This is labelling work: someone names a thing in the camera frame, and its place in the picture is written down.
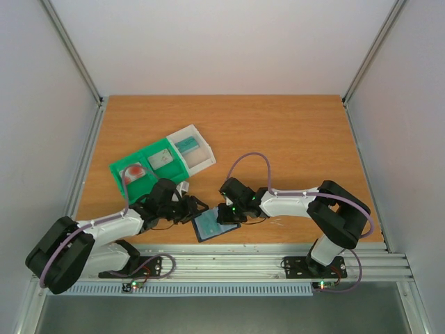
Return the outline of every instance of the wooden tabletop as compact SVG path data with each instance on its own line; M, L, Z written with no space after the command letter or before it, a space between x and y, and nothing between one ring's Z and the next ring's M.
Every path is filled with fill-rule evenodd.
M215 165L188 180L189 193L210 207L223 202L218 190L234 161L257 151L270 160L274 188L308 189L333 180L365 202L378 222L338 95L112 96L77 219L105 216L124 207L109 164L190 124L197 127L216 158ZM248 157L238 164L233 176L256 190L266 186L266 164L260 157ZM169 224L161 221L158 228ZM243 225L206 242L312 243L321 234L311 219L280 216ZM128 240L197 243L191 223L150 230ZM380 229L364 241L382 241Z

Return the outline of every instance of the green plastic tray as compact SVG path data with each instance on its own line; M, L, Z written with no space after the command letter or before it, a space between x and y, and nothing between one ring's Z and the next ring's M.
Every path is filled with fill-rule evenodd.
M173 157L173 161L166 164L159 169L153 170L148 162L148 157L160 152L164 149L168 149ZM128 157L125 157L109 166L111 173L119 187L120 193L124 196L124 189L122 187L122 179L119 175L121 170L124 170L128 165L140 163L142 166L153 170L153 172L159 178L170 179L174 183L178 184L188 179L188 172L184 166L183 161L179 158L177 151L172 147L170 141L167 138L161 139L146 148L143 148ZM156 178L151 173L146 173L143 177L131 182L127 185L128 196L130 204L133 204L139 197L149 193L154 184Z

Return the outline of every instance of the robotic arm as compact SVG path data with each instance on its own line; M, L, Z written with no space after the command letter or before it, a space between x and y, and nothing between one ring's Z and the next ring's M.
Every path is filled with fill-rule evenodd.
M333 181L324 181L321 186L304 191L269 192L264 187L254 192L231 177L222 185L220 193L226 200L218 206L217 222L220 224L243 223L247 216L312 218L323 231L323 236L316 240L306 257L307 269L313 277L323 277L330 271L329 266L343 249L356 247L367 221L362 210L371 212ZM331 208L335 205L339 208L334 212Z
M25 264L41 280L43 276L44 285L54 294L66 291L81 276L105 271L116 271L119 277L138 275L134 271L143 258L121 239L155 227L160 218L174 224L186 223L208 208L195 196L180 194L173 181L160 179L149 194L130 205L125 213L91 221L73 221L67 216L58 219ZM73 234L75 237L59 249Z

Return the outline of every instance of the white enclosure wall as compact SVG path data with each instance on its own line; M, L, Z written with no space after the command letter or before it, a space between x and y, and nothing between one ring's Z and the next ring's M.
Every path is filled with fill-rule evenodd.
M0 333L15 325L24 260L63 215L95 102L38 1L0 10Z
M393 2L53 0L102 95L343 95Z
M445 2L408 1L349 105L393 251L445 331Z

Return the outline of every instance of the gray floor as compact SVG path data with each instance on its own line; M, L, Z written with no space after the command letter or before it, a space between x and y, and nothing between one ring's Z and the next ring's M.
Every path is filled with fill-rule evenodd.
M395 283L312 297L50 296L39 334L410 333Z

